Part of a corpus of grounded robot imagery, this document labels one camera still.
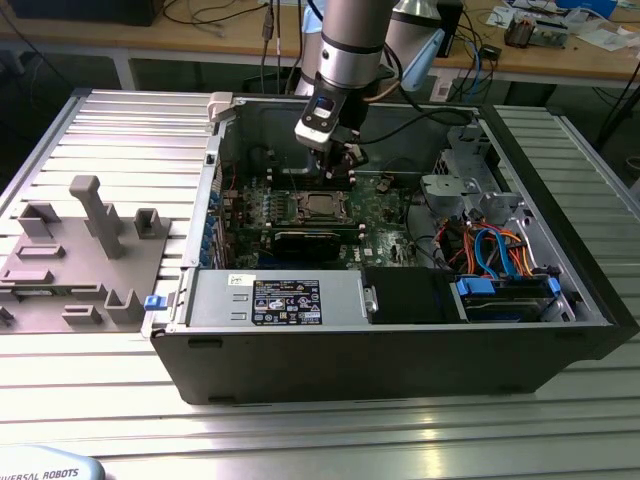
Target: blue latch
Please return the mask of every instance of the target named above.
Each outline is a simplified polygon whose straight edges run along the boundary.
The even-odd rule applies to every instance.
[[[560,282],[557,278],[549,278],[549,288],[551,288],[551,293],[553,293],[554,297],[557,297],[562,293],[562,287],[560,286]]]
[[[456,288],[461,297],[465,295],[495,295],[490,278],[462,277],[456,282]]]
[[[166,310],[167,308],[169,308],[167,306],[167,297],[162,297],[160,295],[147,295],[147,298],[144,299],[145,312],[156,312],[159,310]]]

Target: desk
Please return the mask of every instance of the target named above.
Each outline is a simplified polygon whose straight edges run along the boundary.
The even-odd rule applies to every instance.
[[[497,0],[469,2],[469,16],[474,28],[487,43],[502,48],[494,78],[565,85],[623,87],[637,63],[628,49],[607,52],[572,37],[565,49],[530,47],[524,50],[504,45],[502,29],[484,24],[488,10]],[[210,0],[194,0],[196,8],[210,6]],[[241,0],[218,11],[229,15],[255,5]],[[187,19],[186,4],[178,2],[171,9],[177,18]],[[173,23],[162,15],[151,27],[116,24],[15,19],[16,26],[45,53],[104,56],[113,60],[123,89],[135,90],[132,59],[183,60],[204,63],[258,64],[262,52],[264,12],[257,11],[224,22],[224,38],[202,32],[190,25]],[[618,9],[615,21],[638,21],[640,14]],[[290,66],[298,53],[295,7],[282,7],[282,64]],[[25,50],[27,47],[6,22],[0,20],[0,49]],[[267,64],[275,64],[275,41],[270,44]],[[471,60],[462,42],[456,41],[449,58],[438,58],[431,75],[438,77],[432,100],[448,95],[452,80],[466,74]]]

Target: sticker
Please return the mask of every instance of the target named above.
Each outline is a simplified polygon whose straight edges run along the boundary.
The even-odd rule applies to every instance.
[[[229,285],[232,287],[250,287],[255,281],[255,275],[247,275],[245,273],[230,273]]]
[[[13,294],[19,297],[50,297],[53,292],[51,290],[14,290]]]
[[[251,318],[258,326],[322,325],[320,282],[318,280],[255,280]]]

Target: workbench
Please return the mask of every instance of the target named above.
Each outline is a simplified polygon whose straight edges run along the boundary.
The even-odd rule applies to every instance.
[[[497,0],[468,2],[468,14],[483,41],[502,48],[494,75],[496,80],[514,82],[624,87],[637,60],[629,49],[607,52],[572,37],[565,49],[529,47],[517,49],[504,44],[504,30],[485,25],[489,11]],[[207,0],[194,0],[194,8],[211,6]],[[254,7],[253,0],[213,11],[210,17],[226,16]],[[298,54],[297,8],[282,7],[282,65],[293,65]],[[171,15],[188,20],[187,6],[179,1]],[[191,25],[180,25],[158,15],[151,27],[15,19],[16,26],[44,53],[109,57],[113,60],[121,87],[136,90],[132,67],[134,59],[174,60],[203,63],[253,64],[262,53],[263,11],[256,11],[225,21],[223,38],[203,32]],[[640,13],[617,9],[612,20],[640,21]],[[275,40],[270,43],[267,65],[275,65]],[[0,21],[0,50],[24,51],[28,47]],[[430,74],[437,77],[431,100],[444,101],[453,79],[464,76],[472,60],[461,41],[455,41],[448,58],[438,58]]]
[[[210,135],[208,99],[93,91],[69,100],[0,197],[0,255],[15,245],[16,215],[27,201],[83,217],[68,185],[76,174],[95,174],[102,198],[121,215],[153,207],[172,219],[155,290],[175,289]],[[545,119],[543,109],[504,108],[514,132],[547,135],[528,145],[539,143],[532,151],[540,174],[558,180],[554,188],[568,185],[570,192],[574,182],[588,181],[558,170],[558,162],[570,162],[589,175],[578,151],[548,158],[558,147],[547,137],[561,142],[568,127]],[[597,168],[616,183],[604,162]],[[615,228],[619,241],[634,235],[635,226],[615,224],[628,215],[624,207],[594,211],[597,198],[564,197],[583,238],[600,245]],[[594,215],[611,225],[595,225]],[[628,290],[625,303],[640,318],[640,268],[632,261],[638,249],[625,247],[621,256],[609,247],[598,247],[609,258],[605,273]],[[636,338],[605,360],[571,365],[533,395],[191,406],[140,334],[0,335],[0,445],[38,443],[95,456],[113,480],[637,478],[639,368]]]

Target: blue cable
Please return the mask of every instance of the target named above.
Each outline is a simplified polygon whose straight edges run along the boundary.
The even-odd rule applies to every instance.
[[[478,82],[480,81],[480,72],[482,71],[482,62],[480,62],[480,54],[478,53],[478,48],[475,46],[475,44],[469,40],[466,40],[466,42],[471,46],[473,54],[476,57],[476,78],[473,79],[471,91],[469,92],[465,100],[466,103],[469,103],[473,96],[476,94],[476,88],[478,87]]]
[[[498,274],[494,270],[492,270],[486,263],[484,263],[484,260],[482,259],[482,251],[480,246],[482,244],[482,239],[485,237],[487,233],[493,233],[496,237],[496,241],[498,242],[498,248],[500,250],[500,258],[502,260],[502,266],[504,267],[505,273],[507,275],[519,277],[520,275],[518,275],[518,272],[516,271],[515,267],[509,261],[509,254],[507,253],[507,244],[505,243],[504,238],[502,238],[502,235],[498,230],[495,230],[493,228],[484,228],[480,230],[476,235],[476,241],[473,246],[473,251],[475,253],[476,262],[478,262],[478,265],[480,265],[480,267],[483,270],[485,270],[489,275],[491,275],[494,279],[497,280],[498,278],[500,278]]]

